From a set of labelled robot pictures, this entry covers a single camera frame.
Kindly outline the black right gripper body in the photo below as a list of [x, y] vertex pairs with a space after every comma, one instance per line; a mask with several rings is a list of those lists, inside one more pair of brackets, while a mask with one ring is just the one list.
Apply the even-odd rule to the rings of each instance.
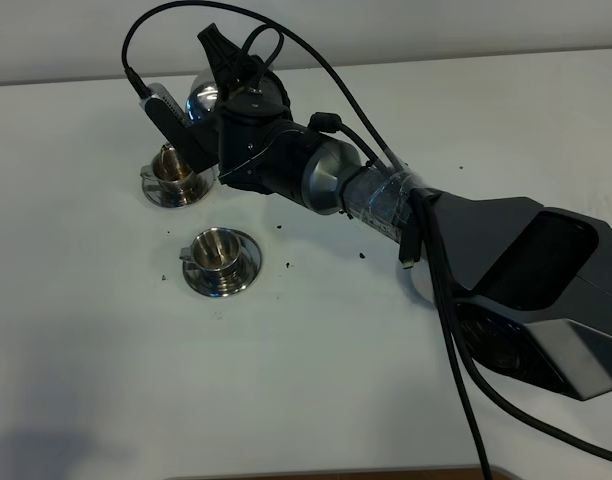
[[268, 195], [272, 190], [256, 172], [263, 151], [271, 143], [271, 130], [290, 121], [290, 99], [273, 72], [285, 36], [263, 24], [241, 46], [226, 38], [215, 24], [198, 34], [222, 103], [216, 106], [219, 120], [218, 156], [202, 157], [202, 167], [219, 167], [221, 183], [234, 189]]

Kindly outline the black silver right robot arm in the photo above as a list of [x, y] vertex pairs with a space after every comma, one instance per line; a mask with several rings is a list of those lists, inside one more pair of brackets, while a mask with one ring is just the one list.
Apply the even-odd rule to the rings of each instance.
[[587, 400], [612, 392], [612, 228], [526, 197], [471, 200], [424, 186], [339, 116], [292, 119], [267, 62], [215, 26], [199, 33], [216, 83], [212, 115], [194, 124], [195, 170], [277, 194], [313, 212], [343, 211], [424, 263], [468, 355], [496, 373]]

